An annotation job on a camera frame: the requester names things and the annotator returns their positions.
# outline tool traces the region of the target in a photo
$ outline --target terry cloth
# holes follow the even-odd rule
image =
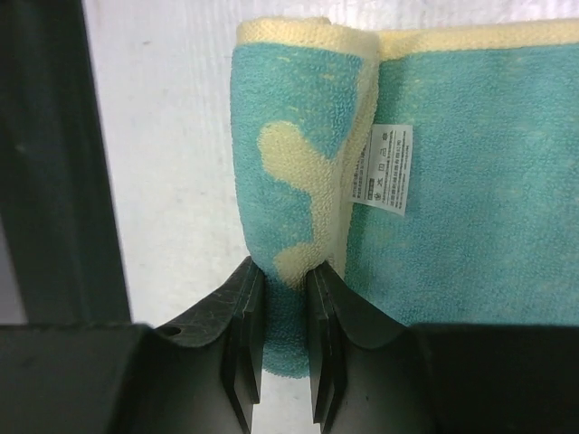
[[[575,20],[241,24],[233,161],[265,368],[308,373],[303,278],[324,260],[407,325],[579,325],[577,71]],[[413,126],[405,216],[350,202],[373,123]]]

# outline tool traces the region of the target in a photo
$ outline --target fabric tag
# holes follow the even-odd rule
[[[372,125],[356,165],[352,202],[404,215],[412,156],[412,125]]]

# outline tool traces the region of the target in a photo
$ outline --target towel fold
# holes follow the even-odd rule
[[[577,324],[579,22],[371,33],[242,24],[231,113],[264,365],[308,372],[303,278],[329,260],[406,324]],[[413,126],[405,216],[350,201],[372,124]]]

